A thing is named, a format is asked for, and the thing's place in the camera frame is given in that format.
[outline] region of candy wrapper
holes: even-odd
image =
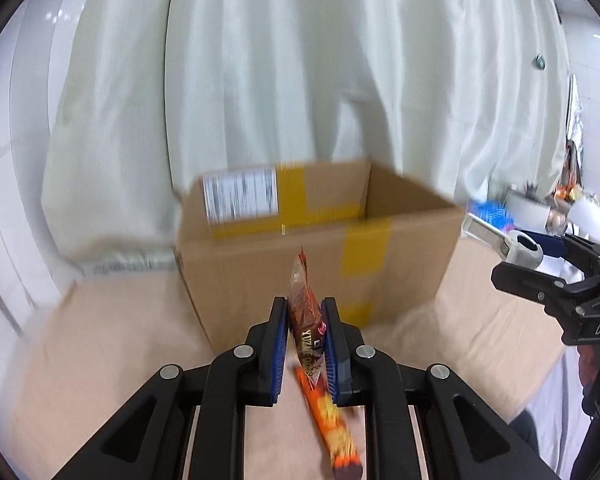
[[[335,480],[360,480],[362,460],[356,443],[344,422],[338,407],[331,402],[324,378],[311,385],[306,374],[296,368],[296,377],[318,426],[324,445],[329,451]]]
[[[322,320],[320,306],[309,287],[304,251],[294,262],[289,283],[289,324],[296,342],[296,351],[309,382],[315,386],[324,362],[324,335],[327,325]]]

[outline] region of cardboard box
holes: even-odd
[[[215,352],[244,342],[286,296],[304,248],[317,298],[363,327],[436,294],[464,212],[367,161],[206,176],[183,206],[176,253]]]

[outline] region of orange object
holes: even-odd
[[[331,402],[331,394],[326,387],[324,377],[318,378],[314,387],[302,368],[296,367],[295,372],[324,445],[329,451],[335,479],[360,480],[362,478],[360,454],[338,407]]]

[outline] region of white label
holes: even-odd
[[[203,185],[210,224],[278,214],[275,168],[213,174],[204,178]]]

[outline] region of triangular cutout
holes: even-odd
[[[138,459],[146,428],[157,403],[155,397],[149,397],[135,410],[109,439],[103,444],[102,452],[125,462],[133,463]]]
[[[509,452],[510,446],[507,441],[482,418],[464,397],[455,397],[454,406],[476,462],[484,462]]]

